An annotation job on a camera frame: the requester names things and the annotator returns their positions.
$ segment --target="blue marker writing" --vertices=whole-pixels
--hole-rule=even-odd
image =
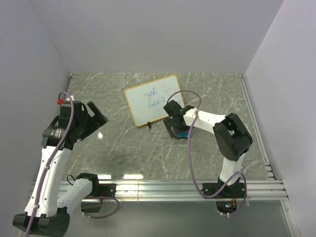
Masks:
[[[153,90],[150,93],[144,94],[144,95],[148,96],[148,107],[149,108],[156,107],[157,105],[165,102],[165,98],[164,97],[161,97],[160,100],[151,101],[150,98],[152,96],[156,95],[156,94],[157,94],[157,91],[155,91],[155,87],[153,87]]]

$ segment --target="handwritten text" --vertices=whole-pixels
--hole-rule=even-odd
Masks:
[[[155,90],[155,87],[153,87],[153,90],[150,93],[144,94],[147,95],[148,97],[148,107],[156,107],[157,105],[164,103],[165,102],[165,98],[161,97],[161,99],[153,99],[153,96],[157,94],[157,91]]]

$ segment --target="wooden whiteboard frame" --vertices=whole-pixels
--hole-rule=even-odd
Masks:
[[[129,104],[129,100],[128,100],[128,97],[127,97],[127,95],[126,95],[126,92],[127,92],[128,90],[130,90],[130,89],[133,89],[133,88],[136,88],[136,87],[139,87],[139,86],[142,86],[142,85],[150,84],[150,83],[152,83],[152,82],[155,82],[155,81],[158,81],[158,80],[162,80],[162,79],[166,79],[166,78],[169,78],[169,77],[176,77],[178,87],[180,88],[180,84],[179,84],[179,80],[178,80],[177,75],[169,75],[169,76],[164,77],[164,78],[159,78],[159,79],[152,80],[152,81],[149,81],[149,82],[140,84],[140,85],[136,85],[136,86],[130,87],[130,88],[128,88],[128,89],[126,89],[126,90],[124,91],[125,98],[126,98],[126,100],[127,100],[129,110],[130,110],[130,112],[131,112],[131,114],[132,114],[132,117],[133,117],[133,120],[134,120],[134,124],[135,124],[137,127],[141,127],[141,126],[147,125],[147,123],[144,123],[144,124],[141,124],[141,125],[137,125],[137,124],[136,124],[135,117],[134,117],[132,108],[131,108],[131,106],[130,106],[130,104]],[[181,93],[181,92],[180,92],[180,95],[181,95],[182,102],[183,102],[183,104],[184,104],[184,100],[183,100],[183,96],[182,96],[182,93]],[[164,118],[167,118],[167,117],[169,117],[169,116],[164,116],[164,117],[158,118],[158,119],[156,119],[156,120],[154,120],[154,121],[151,121],[151,122],[156,122],[156,121],[158,121],[158,120],[161,120],[161,119],[164,119]]]

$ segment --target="red cable connector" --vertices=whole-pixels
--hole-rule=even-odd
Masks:
[[[57,100],[57,103],[58,103],[59,105],[61,105],[63,102],[64,102],[64,100],[63,100],[63,99],[59,99],[59,100]]]

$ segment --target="blue object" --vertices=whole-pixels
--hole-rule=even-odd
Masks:
[[[182,132],[177,135],[177,138],[188,138],[189,132]]]

